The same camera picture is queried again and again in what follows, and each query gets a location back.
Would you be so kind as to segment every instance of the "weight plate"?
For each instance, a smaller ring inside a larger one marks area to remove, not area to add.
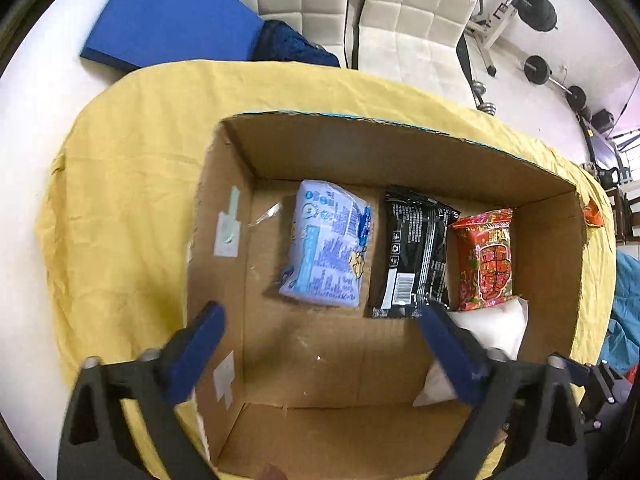
[[[578,114],[580,115],[580,117],[584,117],[588,121],[591,121],[591,117],[592,117],[591,108],[589,108],[588,106],[585,106],[582,110],[578,112]]]
[[[481,105],[478,105],[478,110],[491,116],[495,115],[495,105],[493,103],[484,102]]]
[[[558,22],[556,9],[549,0],[527,0],[530,6],[519,2],[516,8],[520,19],[533,30],[549,32]]]
[[[471,82],[471,89],[474,94],[482,97],[486,93],[486,86],[482,81],[473,80]]]
[[[587,104],[587,95],[584,90],[577,85],[569,86],[569,92],[565,95],[567,103],[571,107],[571,110],[578,113]]]
[[[524,75],[535,85],[543,85],[549,81],[551,69],[545,59],[540,56],[530,56],[524,62]]]

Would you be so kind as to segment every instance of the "plastic wrap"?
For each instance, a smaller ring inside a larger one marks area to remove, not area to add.
[[[280,293],[297,300],[357,307],[371,208],[335,184],[304,180],[296,195],[289,265]]]
[[[269,218],[273,218],[274,216],[277,216],[280,214],[280,212],[282,211],[282,204],[280,202],[272,205],[270,208],[267,209],[267,211],[265,211],[265,213],[263,215],[260,215],[255,222],[251,222],[248,227],[255,227],[257,226],[259,223],[264,222],[265,220],[268,220]]]

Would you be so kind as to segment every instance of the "barcode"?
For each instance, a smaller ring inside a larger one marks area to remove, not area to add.
[[[394,289],[394,305],[411,304],[411,291],[414,288],[415,274],[412,272],[398,272],[396,275],[396,288]]]
[[[349,216],[349,225],[347,232],[354,238],[358,237],[358,226],[360,225],[360,213],[355,204],[351,205],[351,216]]]

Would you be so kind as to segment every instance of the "orange package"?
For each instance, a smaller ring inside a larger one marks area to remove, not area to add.
[[[513,210],[498,209],[461,218],[451,227],[458,236],[460,303],[473,310],[511,300],[511,238]]]

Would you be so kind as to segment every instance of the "navy blue fabric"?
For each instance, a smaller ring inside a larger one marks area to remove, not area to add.
[[[125,72],[187,59],[251,59],[264,21],[240,0],[109,0],[81,56]]]
[[[616,291],[607,335],[600,351],[619,373],[626,374],[640,356],[640,262],[616,251]]]
[[[299,61],[314,65],[336,66],[338,58],[280,20],[267,20],[255,45],[252,61]]]

